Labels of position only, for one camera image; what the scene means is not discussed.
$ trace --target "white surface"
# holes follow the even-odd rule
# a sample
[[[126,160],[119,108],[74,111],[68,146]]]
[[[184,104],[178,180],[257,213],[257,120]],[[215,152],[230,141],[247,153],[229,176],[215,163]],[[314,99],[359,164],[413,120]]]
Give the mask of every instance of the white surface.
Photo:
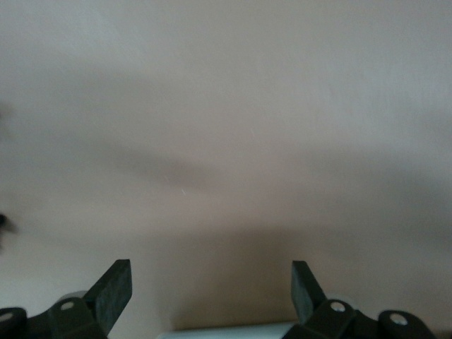
[[[293,323],[164,333],[158,339],[281,339]]]
[[[290,262],[452,331],[450,1],[1,1],[0,300],[130,258],[112,339],[292,320]]]

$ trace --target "metal rivet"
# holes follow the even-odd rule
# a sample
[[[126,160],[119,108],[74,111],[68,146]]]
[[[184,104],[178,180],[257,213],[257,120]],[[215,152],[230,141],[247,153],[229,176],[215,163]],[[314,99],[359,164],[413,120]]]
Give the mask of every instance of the metal rivet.
[[[336,312],[345,312],[345,306],[341,304],[340,302],[332,302],[331,308],[335,310]]]
[[[2,321],[7,321],[7,320],[9,320],[9,319],[11,319],[12,317],[13,317],[13,314],[12,314],[11,312],[2,314],[2,315],[0,316],[0,323],[1,323]]]
[[[396,324],[406,326],[408,325],[408,320],[399,313],[392,313],[389,318]]]
[[[74,306],[73,302],[65,302],[61,305],[61,310],[66,311],[67,309],[71,309]]]

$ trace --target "ceiling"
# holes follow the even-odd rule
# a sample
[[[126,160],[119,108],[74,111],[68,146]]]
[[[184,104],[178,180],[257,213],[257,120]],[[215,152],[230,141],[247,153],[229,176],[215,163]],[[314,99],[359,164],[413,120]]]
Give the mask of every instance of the ceiling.
[[[290,264],[452,331],[450,1],[2,1],[0,307],[130,258],[112,339],[291,320]]]

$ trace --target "black object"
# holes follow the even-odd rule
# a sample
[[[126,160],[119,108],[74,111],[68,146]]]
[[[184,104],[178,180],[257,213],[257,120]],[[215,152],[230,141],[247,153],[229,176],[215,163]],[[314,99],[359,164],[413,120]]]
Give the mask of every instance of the black object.
[[[0,309],[0,339],[105,339],[131,295],[130,260],[116,260],[82,298],[30,319],[24,309]]]
[[[436,339],[407,312],[384,311],[375,321],[343,301],[327,299],[304,261],[292,263],[292,301],[299,323],[283,339]]]

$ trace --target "black plastic bracket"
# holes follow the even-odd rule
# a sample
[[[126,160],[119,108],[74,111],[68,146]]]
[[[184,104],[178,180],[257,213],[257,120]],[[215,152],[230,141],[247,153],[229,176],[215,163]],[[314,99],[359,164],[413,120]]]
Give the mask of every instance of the black plastic bracket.
[[[292,263],[292,301],[299,323],[283,339],[435,339],[407,312],[384,311],[375,321],[346,302],[327,299],[304,261]]]
[[[0,309],[0,338],[105,339],[131,295],[130,260],[117,260],[83,298],[60,300],[29,319],[24,309]]]

